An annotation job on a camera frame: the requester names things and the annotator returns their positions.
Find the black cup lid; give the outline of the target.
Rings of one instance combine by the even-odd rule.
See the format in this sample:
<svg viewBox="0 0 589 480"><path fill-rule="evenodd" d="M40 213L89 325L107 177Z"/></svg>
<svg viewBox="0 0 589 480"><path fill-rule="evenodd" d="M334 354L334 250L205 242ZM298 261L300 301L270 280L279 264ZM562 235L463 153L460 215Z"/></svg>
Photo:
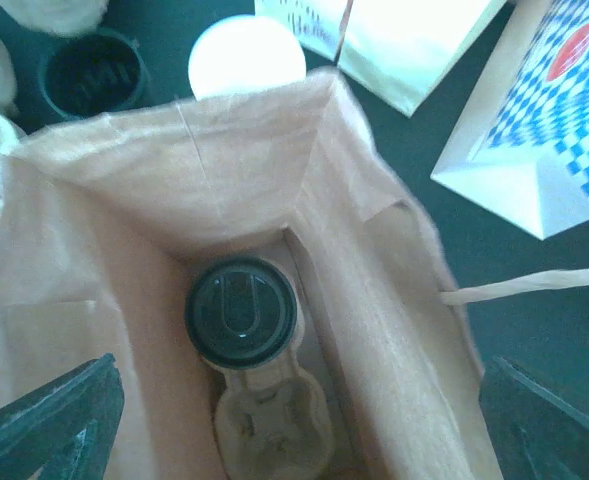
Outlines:
<svg viewBox="0 0 589 480"><path fill-rule="evenodd" d="M295 292L279 268L259 257L232 256L208 266L196 279L184 319L205 360L246 370L288 347L297 313Z"/></svg>

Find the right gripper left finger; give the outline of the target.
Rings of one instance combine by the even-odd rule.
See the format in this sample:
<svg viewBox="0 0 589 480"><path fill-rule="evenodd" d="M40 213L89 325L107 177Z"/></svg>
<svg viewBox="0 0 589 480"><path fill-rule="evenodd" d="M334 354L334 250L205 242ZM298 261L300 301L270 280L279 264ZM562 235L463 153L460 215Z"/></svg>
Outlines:
<svg viewBox="0 0 589 480"><path fill-rule="evenodd" d="M0 408L0 479L102 479L123 409L110 353Z"/></svg>

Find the brown kraft paper bag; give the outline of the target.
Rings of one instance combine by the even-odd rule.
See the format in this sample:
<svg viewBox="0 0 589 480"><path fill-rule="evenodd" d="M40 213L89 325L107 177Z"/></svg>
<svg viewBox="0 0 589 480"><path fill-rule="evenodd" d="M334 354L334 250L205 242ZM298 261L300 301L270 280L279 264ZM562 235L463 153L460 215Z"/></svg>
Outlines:
<svg viewBox="0 0 589 480"><path fill-rule="evenodd" d="M340 479L497 479L466 303L589 286L589 269L459 289L339 73L58 124L3 165L0 408L110 353L111 479L221 479L214 378L187 337L198 266L284 240L353 447Z"/></svg>

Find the brown pulp cup carrier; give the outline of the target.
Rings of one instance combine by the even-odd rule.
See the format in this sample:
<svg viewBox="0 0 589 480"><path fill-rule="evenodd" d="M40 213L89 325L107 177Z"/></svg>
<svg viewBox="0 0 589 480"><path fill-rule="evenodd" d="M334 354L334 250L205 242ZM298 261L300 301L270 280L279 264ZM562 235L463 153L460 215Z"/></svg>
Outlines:
<svg viewBox="0 0 589 480"><path fill-rule="evenodd" d="M285 350L246 370L216 366L198 352L225 382L215 407L214 427L231 479L316 479L333 455L325 392L300 365L305 320L293 282L283 273L291 282L298 307L295 332Z"/></svg>

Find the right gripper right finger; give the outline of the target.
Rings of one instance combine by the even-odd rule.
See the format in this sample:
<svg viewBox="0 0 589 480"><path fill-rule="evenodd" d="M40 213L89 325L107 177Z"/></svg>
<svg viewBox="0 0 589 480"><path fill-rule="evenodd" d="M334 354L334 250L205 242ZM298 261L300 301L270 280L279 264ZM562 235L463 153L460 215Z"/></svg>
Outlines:
<svg viewBox="0 0 589 480"><path fill-rule="evenodd" d="M589 479L589 397L494 357L479 404L505 479Z"/></svg>

